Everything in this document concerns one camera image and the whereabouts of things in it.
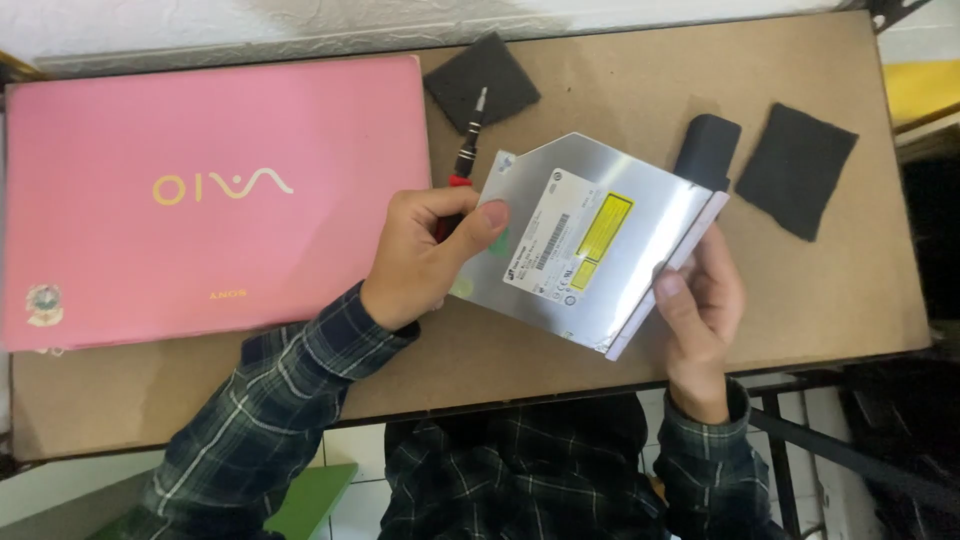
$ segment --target screwdriver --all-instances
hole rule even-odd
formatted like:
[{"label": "screwdriver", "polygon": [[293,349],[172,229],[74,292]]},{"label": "screwdriver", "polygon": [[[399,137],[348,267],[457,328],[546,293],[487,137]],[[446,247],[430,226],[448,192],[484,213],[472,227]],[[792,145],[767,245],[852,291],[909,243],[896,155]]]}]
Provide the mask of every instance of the screwdriver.
[{"label": "screwdriver", "polygon": [[[470,181],[470,173],[473,172],[473,161],[477,157],[477,137],[480,136],[480,128],[483,124],[483,108],[487,105],[487,87],[480,90],[480,99],[477,100],[477,106],[473,110],[473,116],[467,129],[467,140],[460,147],[457,153],[457,162],[453,165],[453,174],[450,175],[450,187],[459,187],[461,185],[473,185]],[[441,217],[437,221],[437,230],[433,237],[437,242],[446,240],[453,230],[464,220],[464,215],[449,215]]]}]

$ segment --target black rubber block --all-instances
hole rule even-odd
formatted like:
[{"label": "black rubber block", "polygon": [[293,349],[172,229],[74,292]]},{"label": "black rubber block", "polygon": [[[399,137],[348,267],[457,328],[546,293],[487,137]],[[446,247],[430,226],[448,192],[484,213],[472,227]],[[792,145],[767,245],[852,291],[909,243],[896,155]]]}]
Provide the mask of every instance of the black rubber block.
[{"label": "black rubber block", "polygon": [[777,103],[736,192],[813,242],[859,135]]},{"label": "black rubber block", "polygon": [[423,77],[450,122],[463,135],[480,97],[487,87],[484,125],[513,116],[540,100],[537,87],[496,33],[487,34]]},{"label": "black rubber block", "polygon": [[730,188],[727,172],[740,140],[739,124],[713,114],[690,121],[673,174],[713,191]]}]

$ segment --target barcode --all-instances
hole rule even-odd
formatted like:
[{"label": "barcode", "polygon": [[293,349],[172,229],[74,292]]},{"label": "barcode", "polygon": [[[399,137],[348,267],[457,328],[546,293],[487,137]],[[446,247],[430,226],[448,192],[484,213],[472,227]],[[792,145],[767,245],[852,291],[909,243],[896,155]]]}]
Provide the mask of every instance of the barcode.
[{"label": "barcode", "polygon": [[546,247],[543,248],[543,253],[540,255],[540,259],[537,260],[537,269],[542,270],[546,266],[547,260],[550,258],[550,254],[553,253],[553,248],[557,247],[557,241],[560,240],[560,235],[564,233],[564,227],[566,227],[566,221],[570,219],[570,214],[565,213],[560,216],[560,221],[557,222],[557,228],[553,230],[553,234],[550,234],[550,241],[546,243]]}]

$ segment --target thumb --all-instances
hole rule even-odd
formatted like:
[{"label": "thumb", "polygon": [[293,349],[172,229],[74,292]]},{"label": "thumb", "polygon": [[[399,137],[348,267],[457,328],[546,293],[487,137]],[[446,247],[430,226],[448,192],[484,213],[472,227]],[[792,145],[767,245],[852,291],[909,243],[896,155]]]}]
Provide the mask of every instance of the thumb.
[{"label": "thumb", "polygon": [[456,265],[456,271],[474,255],[490,247],[510,221],[510,207],[503,201],[490,201],[472,211],[444,240],[437,250],[444,262]]},{"label": "thumb", "polygon": [[676,270],[665,269],[654,283],[657,309],[680,341],[686,356],[710,355],[716,336],[700,318],[697,301]]}]

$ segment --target wooden desk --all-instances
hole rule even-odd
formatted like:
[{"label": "wooden desk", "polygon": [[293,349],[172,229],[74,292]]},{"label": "wooden desk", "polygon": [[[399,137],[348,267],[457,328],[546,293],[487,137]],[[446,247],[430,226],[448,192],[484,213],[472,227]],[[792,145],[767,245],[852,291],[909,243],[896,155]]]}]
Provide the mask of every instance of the wooden desk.
[{"label": "wooden desk", "polygon": [[[743,126],[736,179],[774,102],[860,134],[820,239],[806,243],[734,195],[720,217],[750,295],[730,355],[742,371],[929,345],[924,303],[871,21],[866,12],[512,43],[543,94],[486,129],[482,180],[499,148],[520,154],[578,131],[669,169],[687,122]],[[424,71],[458,48],[423,51]],[[461,138],[427,98],[433,178]],[[458,299],[423,338],[358,382],[345,420],[661,380],[640,337],[617,362]],[[13,359],[19,459],[165,443],[228,374],[244,334]]]}]

